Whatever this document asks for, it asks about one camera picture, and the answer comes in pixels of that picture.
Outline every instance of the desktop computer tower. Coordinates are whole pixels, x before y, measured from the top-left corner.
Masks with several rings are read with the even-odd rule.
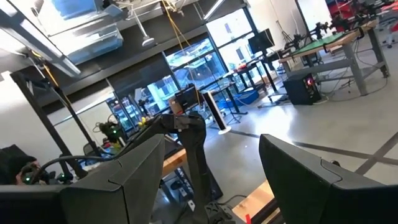
[[[321,100],[312,74],[292,76],[284,81],[284,86],[293,105],[313,105]]]

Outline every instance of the dark hair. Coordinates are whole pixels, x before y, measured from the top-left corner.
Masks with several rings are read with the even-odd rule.
[[[34,162],[37,159],[33,156],[16,156],[8,160],[8,171],[10,175],[10,180],[14,184],[15,176],[21,171],[21,169],[28,163]]]

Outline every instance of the metal table frame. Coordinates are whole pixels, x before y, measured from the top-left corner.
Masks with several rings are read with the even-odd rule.
[[[359,68],[358,61],[355,57],[355,53],[351,47],[351,42],[346,42],[346,43],[343,43],[343,45],[342,45],[343,51],[346,55],[346,59],[343,59],[343,60],[338,60],[335,62],[323,64],[323,65],[310,66],[308,68],[303,68],[303,69],[295,70],[295,71],[292,71],[290,69],[287,61],[283,61],[282,64],[285,68],[287,76],[292,77],[294,75],[303,75],[303,74],[308,74],[308,73],[316,74],[316,73],[320,73],[320,72],[326,72],[326,71],[330,71],[330,70],[336,70],[339,68],[349,67],[353,73],[352,76],[339,77],[339,78],[321,78],[321,79],[318,79],[317,82],[328,82],[328,81],[334,81],[334,80],[343,80],[343,79],[354,78],[361,96],[366,96],[368,94],[368,91],[366,89],[366,84],[364,81],[365,78],[367,78],[368,76],[370,76],[377,70],[380,70],[382,72],[384,78],[387,78],[390,74],[389,68],[388,68],[388,65],[386,62],[386,58],[381,49],[381,46],[379,43],[379,38],[377,37],[377,35],[374,31],[374,28],[370,28],[367,31],[367,33],[369,35],[369,38],[370,38],[370,41],[372,44],[373,52],[377,59],[377,64],[373,65],[372,67]]]

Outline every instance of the concrete floor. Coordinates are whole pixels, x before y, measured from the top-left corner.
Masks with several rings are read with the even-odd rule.
[[[360,41],[359,51],[370,47],[366,37]],[[260,101],[242,108],[249,114],[242,117],[241,123],[231,125],[233,131],[230,133],[219,136],[216,130],[209,129],[205,143],[206,158],[224,192],[220,201],[236,194],[248,195],[265,181],[258,153],[258,135],[265,133],[310,146],[301,148],[327,161],[339,161],[342,167],[353,172],[360,169],[366,177],[383,184],[398,184],[397,49],[398,45],[392,49],[383,47],[391,73],[388,80],[382,77],[381,72],[366,79],[370,93],[383,88],[388,81],[380,91],[358,97],[357,87],[352,84],[329,94],[326,103],[313,106],[257,109],[257,105],[262,103]],[[376,63],[372,51],[358,55],[364,62]],[[341,71],[345,69],[334,71],[329,76]],[[322,92],[331,92],[336,86],[339,89],[345,82],[323,83]],[[241,200],[236,198],[229,204],[235,206]]]

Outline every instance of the robotic arm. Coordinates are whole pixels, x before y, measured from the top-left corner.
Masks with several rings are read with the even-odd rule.
[[[187,151],[187,160],[194,188],[194,224],[234,224],[232,216],[217,203],[211,202],[210,172],[203,145],[206,123],[199,115],[159,114],[148,120],[146,126],[128,143],[130,148],[142,144],[156,134],[175,133]]]

